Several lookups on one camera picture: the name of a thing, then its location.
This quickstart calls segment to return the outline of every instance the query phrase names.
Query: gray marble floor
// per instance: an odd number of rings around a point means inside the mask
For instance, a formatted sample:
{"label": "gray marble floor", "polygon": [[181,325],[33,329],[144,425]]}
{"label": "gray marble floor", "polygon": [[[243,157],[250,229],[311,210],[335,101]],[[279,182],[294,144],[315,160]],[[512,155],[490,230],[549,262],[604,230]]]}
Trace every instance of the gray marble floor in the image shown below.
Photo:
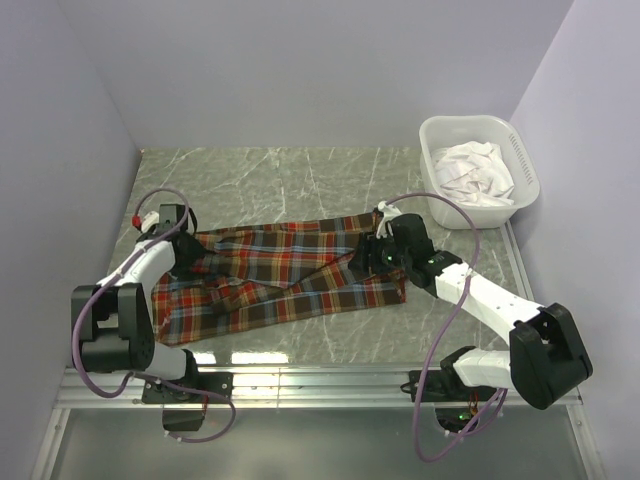
{"label": "gray marble floor", "polygon": [[[113,255],[111,270],[131,252],[137,232],[130,218],[150,189],[183,191],[198,217],[199,229],[278,221],[312,220],[371,211],[380,201],[423,190],[420,151],[410,148],[235,148],[146,150]],[[175,202],[153,197],[144,211]],[[438,226],[424,199],[399,204],[419,213],[437,248],[469,259],[469,231]],[[499,230],[482,232],[477,270],[516,292],[507,250]],[[327,315],[250,332],[194,342],[188,346],[201,363],[373,363],[416,362],[451,305],[409,287],[404,305]],[[491,330],[463,312],[441,342],[436,358],[465,345],[506,349]]]}

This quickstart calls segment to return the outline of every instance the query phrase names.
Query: plaid garment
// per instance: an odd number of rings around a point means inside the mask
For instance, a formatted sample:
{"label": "plaid garment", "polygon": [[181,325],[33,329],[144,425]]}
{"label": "plaid garment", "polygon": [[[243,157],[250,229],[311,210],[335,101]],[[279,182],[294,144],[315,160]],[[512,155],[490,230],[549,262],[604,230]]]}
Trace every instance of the plaid garment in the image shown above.
{"label": "plaid garment", "polygon": [[152,293],[154,332],[166,345],[244,332],[328,313],[405,301],[397,271],[370,276],[348,268],[371,214],[197,233],[211,254],[193,278],[164,275]]}

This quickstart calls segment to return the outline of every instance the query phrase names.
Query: cable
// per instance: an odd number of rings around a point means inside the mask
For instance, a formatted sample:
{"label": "cable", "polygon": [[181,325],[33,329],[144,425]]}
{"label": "cable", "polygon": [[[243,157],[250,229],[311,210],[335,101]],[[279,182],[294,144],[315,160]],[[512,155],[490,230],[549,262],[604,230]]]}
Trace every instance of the cable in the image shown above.
{"label": "cable", "polygon": [[216,438],[221,437],[227,431],[229,431],[229,429],[233,425],[233,422],[234,422],[234,420],[236,418],[236,408],[235,408],[235,406],[233,405],[233,402],[231,402],[230,399],[228,399],[228,398],[226,398],[226,397],[224,397],[222,395],[218,395],[216,393],[213,393],[213,392],[206,392],[204,390],[196,390],[196,389],[192,389],[192,388],[182,387],[180,385],[176,385],[175,383],[171,383],[171,382],[168,382],[168,381],[160,379],[160,378],[155,378],[155,377],[151,377],[151,376],[144,375],[144,374],[135,374],[134,372],[127,373],[124,376],[124,378],[122,379],[122,383],[120,384],[120,386],[114,392],[107,392],[105,390],[102,390],[100,387],[98,387],[93,382],[93,380],[91,380],[91,377],[89,377],[89,374],[87,373],[86,369],[84,368],[84,365],[82,364],[82,355],[81,355],[81,352],[80,352],[80,331],[82,330],[82,325],[84,324],[84,322],[85,322],[85,320],[87,318],[87,315],[91,311],[91,308],[95,305],[95,303],[98,301],[98,299],[104,294],[104,292],[106,292],[109,288],[111,288],[113,285],[115,285],[118,281],[120,281],[124,277],[124,274],[127,273],[127,271],[131,268],[131,266],[142,255],[144,255],[144,253],[149,248],[153,247],[154,245],[157,245],[158,243],[160,243],[160,242],[166,240],[167,238],[169,238],[174,233],[178,232],[180,230],[180,227],[182,227],[182,225],[184,225],[184,223],[189,218],[189,212],[191,211],[191,209],[189,207],[189,201],[187,200],[187,198],[184,196],[184,194],[182,192],[180,192],[179,190],[176,190],[174,188],[170,188],[170,187],[154,188],[153,190],[147,192],[140,199],[138,204],[136,205],[136,208],[135,208],[135,211],[134,211],[134,218],[138,217],[138,213],[140,212],[140,208],[142,208],[142,205],[144,204],[144,202],[149,197],[151,197],[152,195],[154,195],[154,194],[156,194],[158,192],[173,193],[174,195],[177,195],[180,198],[180,200],[182,200],[182,202],[184,203],[184,206],[185,206],[185,210],[184,210],[184,213],[183,213],[182,217],[180,218],[180,220],[178,220],[178,223],[176,223],[172,228],[167,230],[162,235],[158,236],[157,238],[154,238],[151,242],[149,242],[145,246],[145,248],[136,250],[133,253],[133,255],[131,255],[131,257],[129,257],[129,259],[121,267],[119,267],[118,270],[116,270],[113,273],[111,278],[107,282],[105,282],[98,290],[96,290],[96,292],[93,295],[91,295],[91,297],[89,297],[89,300],[87,301],[87,303],[84,305],[82,310],[80,310],[80,314],[78,315],[78,319],[76,320],[76,324],[73,327],[73,333],[72,333],[72,336],[71,336],[71,355],[72,355],[72,358],[73,358],[73,364],[76,367],[76,370],[78,371],[78,375],[80,375],[80,378],[82,379],[83,383],[89,388],[89,390],[91,390],[93,393],[95,393],[96,395],[98,395],[100,397],[103,397],[103,398],[115,398],[115,397],[119,396],[124,391],[124,389],[126,388],[127,383],[129,382],[129,379],[132,378],[133,376],[136,376],[136,377],[139,377],[139,378],[148,377],[152,381],[159,380],[163,385],[167,386],[168,388],[172,388],[174,390],[179,390],[179,391],[183,391],[183,392],[186,392],[186,393],[192,393],[194,395],[205,395],[208,398],[222,400],[225,403],[228,403],[229,407],[231,408],[231,418],[230,418],[229,422],[227,423],[227,425],[220,432],[218,432],[217,434],[211,435],[210,437],[206,437],[206,438],[202,438],[202,439],[187,439],[187,438],[179,437],[179,436],[177,436],[175,434],[170,434],[173,438],[177,438],[180,441],[184,441],[185,443],[202,443],[202,442],[207,442],[209,440],[214,440]]}
{"label": "cable", "polygon": [[[404,195],[399,195],[395,198],[392,198],[391,200],[387,200],[386,203],[387,205],[392,205],[400,200],[404,200],[405,198],[411,198],[411,197],[435,198],[451,206],[460,215],[462,215],[462,217],[469,224],[469,227],[471,227],[471,231],[473,232],[473,238],[475,240],[475,249],[473,251],[471,261],[469,262],[469,271],[473,270],[476,267],[478,263],[478,257],[480,256],[480,233],[478,232],[476,225],[473,223],[473,220],[471,220],[471,217],[469,217],[469,215],[467,215],[467,213],[458,205],[456,205],[453,201],[449,200],[448,198],[442,197],[440,195],[436,195],[435,193],[427,193],[427,192],[406,193]],[[465,425],[462,431],[456,435],[453,441],[449,445],[447,445],[440,453],[428,457],[422,451],[422,447],[420,446],[420,405],[422,403],[422,394],[424,391],[424,385],[426,383],[427,375],[429,373],[429,365],[431,365],[431,361],[433,360],[433,356],[435,354],[438,344],[440,343],[440,340],[442,340],[442,337],[444,336],[445,332],[451,325],[451,322],[453,322],[453,320],[456,318],[456,316],[458,316],[458,314],[462,310],[462,305],[464,304],[465,300],[469,296],[470,288],[471,288],[471,276],[467,275],[464,281],[464,288],[462,290],[462,295],[460,296],[460,300],[458,300],[458,303],[456,303],[456,305],[454,306],[453,310],[451,311],[451,313],[445,320],[444,324],[440,328],[440,331],[436,335],[436,338],[431,344],[431,347],[429,347],[429,350],[427,351],[427,356],[424,361],[424,365],[422,367],[422,371],[420,372],[420,379],[418,380],[418,390],[416,392],[415,406],[413,409],[412,431],[413,431],[413,448],[416,451],[418,458],[420,458],[420,460],[422,460],[425,463],[436,462],[444,458],[453,447],[455,447],[458,443],[462,441],[462,439],[465,436],[474,435],[484,430],[485,428],[487,428],[493,422],[493,420],[495,420],[495,418],[498,416],[498,413],[500,412],[500,409],[502,408],[502,405],[504,404],[504,401],[507,397],[507,391],[505,389],[498,389],[498,391],[496,391],[496,393],[494,393],[494,395],[482,406],[482,408],[478,411],[478,413],[475,414],[471,420],[469,420],[469,423]],[[498,397],[501,397],[500,402],[498,403],[498,406],[496,407],[495,411],[493,412],[493,415],[489,418],[489,420],[484,425],[478,427],[473,432],[469,432],[469,430],[473,427],[473,425],[477,423],[478,420],[480,420],[480,417],[489,410],[489,407],[491,406],[491,404],[495,402],[498,399]]]}

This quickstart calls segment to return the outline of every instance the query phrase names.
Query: marble surface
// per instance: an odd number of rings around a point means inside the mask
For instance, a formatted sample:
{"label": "marble surface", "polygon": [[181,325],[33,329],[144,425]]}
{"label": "marble surface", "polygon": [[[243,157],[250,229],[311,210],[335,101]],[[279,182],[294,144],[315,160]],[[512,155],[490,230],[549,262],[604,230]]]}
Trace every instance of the marble surface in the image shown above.
{"label": "marble surface", "polygon": [[[150,189],[172,186],[186,194],[199,230],[232,225],[312,220],[371,211],[394,195],[423,190],[420,151],[410,148],[195,148],[149,149],[133,187],[110,270],[131,252],[135,205]],[[143,213],[170,194],[150,199]],[[432,219],[424,199],[399,204],[422,215],[436,248],[471,257],[469,231],[451,231]],[[482,232],[477,270],[516,293],[516,282],[499,229]],[[200,363],[373,363],[423,361],[451,305],[408,285],[407,303],[327,315],[194,342]],[[459,347],[506,349],[490,329],[462,313],[436,352]]]}

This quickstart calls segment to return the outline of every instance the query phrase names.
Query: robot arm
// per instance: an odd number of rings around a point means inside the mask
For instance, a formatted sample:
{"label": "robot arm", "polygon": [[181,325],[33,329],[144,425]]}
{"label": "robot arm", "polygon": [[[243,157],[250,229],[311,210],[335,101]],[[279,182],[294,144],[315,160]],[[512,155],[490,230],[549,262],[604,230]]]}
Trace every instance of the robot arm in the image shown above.
{"label": "robot arm", "polygon": [[[200,243],[187,233],[186,224],[176,235],[148,248],[154,238],[176,225],[184,209],[183,205],[160,207],[159,223],[153,231],[138,239],[134,252],[116,272],[124,270],[139,250],[144,250],[144,255],[129,266],[124,277],[91,309],[80,335],[82,363],[88,372],[133,371],[165,380],[193,383],[197,366],[192,354],[156,342],[151,322],[151,291],[156,283],[167,272],[183,272],[206,253]],[[71,299],[72,328],[89,298],[116,272],[95,285],[74,290]],[[116,327],[100,325],[100,322],[114,316],[118,320]]]}
{"label": "robot arm", "polygon": [[363,235],[349,267],[370,273],[401,268],[416,286],[451,303],[460,300],[471,275],[463,309],[509,345],[509,351],[465,347],[454,352],[430,375],[427,388],[444,397],[455,397],[464,387],[515,389],[530,405],[545,409],[591,376],[589,356],[566,308],[544,308],[513,295],[452,253],[435,250],[419,215],[403,215],[384,203],[378,212],[376,234]]}

